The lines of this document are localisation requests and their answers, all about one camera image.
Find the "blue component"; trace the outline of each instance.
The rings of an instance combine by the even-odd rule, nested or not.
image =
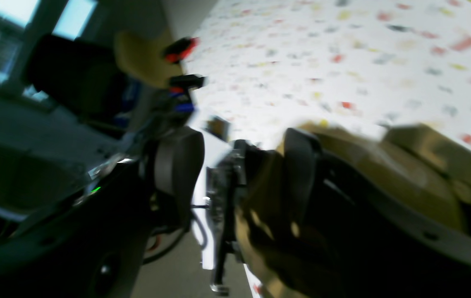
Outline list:
[[[127,126],[129,126],[130,120],[131,119],[129,119],[128,117],[123,117],[122,115],[118,115],[114,117],[114,124],[120,128],[127,128]]]
[[[182,96],[182,95],[184,95],[184,93],[169,93],[169,96],[171,98],[179,97],[179,96]]]
[[[130,80],[122,93],[122,112],[126,113],[136,107],[140,91],[141,82],[135,79]]]
[[[192,103],[182,103],[175,107],[175,111],[182,113],[191,113],[195,110]]]

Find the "wire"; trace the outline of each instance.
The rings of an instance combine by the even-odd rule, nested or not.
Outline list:
[[[160,243],[162,243],[162,236],[161,235],[156,235],[153,246],[150,247],[149,249],[147,249],[147,251],[148,252],[155,251],[160,246]]]
[[[195,222],[199,226],[199,230],[201,231],[201,234],[203,236],[204,241],[201,244],[201,250],[204,250],[206,248],[206,246],[208,245],[208,238],[207,238],[207,235],[206,235],[206,231],[205,231],[201,221],[199,221],[197,215],[193,211],[191,212],[191,216],[193,217],[193,220],[195,220]],[[173,241],[173,243],[171,243],[171,245],[169,245],[166,249],[162,250],[157,255],[154,255],[154,256],[148,257],[148,258],[144,258],[142,264],[145,265],[145,264],[152,263],[152,262],[162,258],[163,256],[167,255],[171,250],[173,250],[178,245],[178,243],[180,243],[180,241],[182,240],[182,238],[186,234],[187,230],[188,230],[187,228],[183,228],[182,232],[180,232],[180,234],[178,234],[177,238]]]
[[[191,212],[191,214],[193,215],[193,219],[199,226],[199,230],[201,231],[201,234],[203,236],[203,243],[201,243],[201,250],[204,250],[206,249],[206,246],[208,245],[208,237],[206,235],[206,230],[204,229],[204,226],[202,225],[201,221],[198,219],[197,214],[195,214],[195,212],[193,211]]]
[[[182,240],[182,238],[184,237],[184,234],[186,234],[186,229],[183,228],[182,232],[180,232],[180,234],[173,241],[173,243],[171,243],[171,245],[169,245],[166,249],[162,250],[157,255],[143,259],[142,264],[145,265],[145,264],[152,263],[152,262],[160,259],[161,257],[167,255],[171,250],[173,250],[178,245],[178,243],[180,243],[180,240]]]

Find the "floor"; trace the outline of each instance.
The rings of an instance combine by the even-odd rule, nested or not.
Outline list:
[[[242,264],[228,256],[225,283],[231,298],[251,298]],[[201,268],[201,248],[188,233],[167,256],[144,266],[131,298],[213,298],[211,271]]]

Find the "black chair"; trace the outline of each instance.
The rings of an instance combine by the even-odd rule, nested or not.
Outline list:
[[[127,75],[111,49],[48,34],[37,43],[26,66],[26,81],[77,115],[81,122],[120,137],[114,125],[121,111]]]

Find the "black cable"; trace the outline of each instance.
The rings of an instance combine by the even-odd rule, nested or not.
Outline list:
[[[173,243],[171,243],[171,245],[169,245],[166,249],[162,250],[162,252],[158,253],[155,256],[144,258],[142,264],[143,265],[149,264],[149,263],[154,262],[154,261],[160,259],[161,257],[167,255],[171,250],[173,250],[178,245],[180,240],[182,240],[182,238],[184,237],[184,234],[186,234],[186,229],[185,228],[182,229],[182,232],[180,232],[180,234],[173,241]]]
[[[197,215],[193,211],[191,212],[191,215],[192,215],[193,219],[195,220],[195,222],[197,223],[197,225],[199,226],[199,230],[201,231],[201,234],[203,236],[204,241],[201,244],[201,250],[204,250],[206,248],[206,246],[208,245],[208,238],[207,238],[207,235],[206,235],[206,231],[205,231],[203,225],[201,224],[201,221],[199,221],[199,219],[197,218]],[[154,256],[148,257],[148,258],[144,258],[142,264],[145,265],[145,264],[152,263],[152,262],[162,258],[163,256],[167,255],[171,250],[173,250],[178,245],[178,243],[180,243],[180,241],[182,240],[182,238],[186,234],[187,230],[188,230],[187,228],[183,228],[182,232],[180,232],[180,234],[173,241],[173,243],[171,243],[171,245],[166,247],[166,249],[162,250],[157,255],[154,255]]]
[[[199,226],[199,230],[201,231],[201,234],[203,236],[204,240],[203,240],[203,243],[201,243],[201,250],[204,250],[206,249],[206,246],[208,245],[208,237],[206,235],[206,230],[204,229],[204,226],[202,225],[201,221],[198,219],[197,214],[195,214],[195,212],[193,211],[191,212],[191,214],[193,215],[193,219]]]

